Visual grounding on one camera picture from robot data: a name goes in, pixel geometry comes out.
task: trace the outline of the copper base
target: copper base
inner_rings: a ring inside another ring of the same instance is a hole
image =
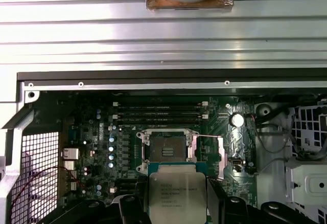
[[[154,9],[200,9],[231,8],[234,0],[205,0],[199,3],[180,3],[171,0],[146,0],[147,8]]]

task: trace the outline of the screw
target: screw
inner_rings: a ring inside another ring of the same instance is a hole
[[[230,199],[230,201],[233,202],[233,203],[239,203],[240,202],[240,200],[237,197],[232,197]]]
[[[279,206],[277,204],[274,204],[274,203],[271,203],[268,205],[268,207],[272,210],[278,210],[279,209]]]

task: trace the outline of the mesh grille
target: mesh grille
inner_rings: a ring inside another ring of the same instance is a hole
[[[23,137],[21,175],[12,189],[12,202],[31,182],[12,208],[11,223],[37,223],[57,207],[58,169],[48,168],[58,166],[58,156],[58,132]]]

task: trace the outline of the cpu socket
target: cpu socket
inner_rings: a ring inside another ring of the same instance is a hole
[[[150,162],[196,162],[198,134],[186,128],[146,129],[136,133],[142,140],[142,164],[136,170],[147,175]]]

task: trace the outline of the red wire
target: red wire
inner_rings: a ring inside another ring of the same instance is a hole
[[[22,189],[20,190],[20,192],[17,194],[17,196],[16,196],[16,198],[13,200],[13,202],[12,202],[12,204],[11,204],[11,209],[13,209],[14,208],[14,206],[15,206],[15,203],[17,202],[17,200],[19,199],[19,197],[21,196],[21,194],[25,191],[25,188],[32,182],[32,180],[34,179],[34,178],[36,178],[38,175],[40,175],[41,173],[43,173],[43,172],[45,172],[45,171],[47,171],[47,170],[49,170],[49,169],[57,169],[57,168],[59,168],[59,169],[64,169],[64,170],[66,170],[69,174],[70,174],[70,176],[71,176],[71,178],[80,186],[80,187],[82,187],[82,188],[85,188],[84,187],[84,185],[83,184],[81,184],[74,176],[73,176],[73,174],[68,170],[68,169],[66,169],[65,167],[62,167],[62,166],[53,166],[53,167],[49,167],[49,168],[47,168],[47,169],[43,169],[43,170],[41,170],[40,172],[37,172],[35,175],[33,175],[31,178],[30,178],[30,180],[22,187]]]

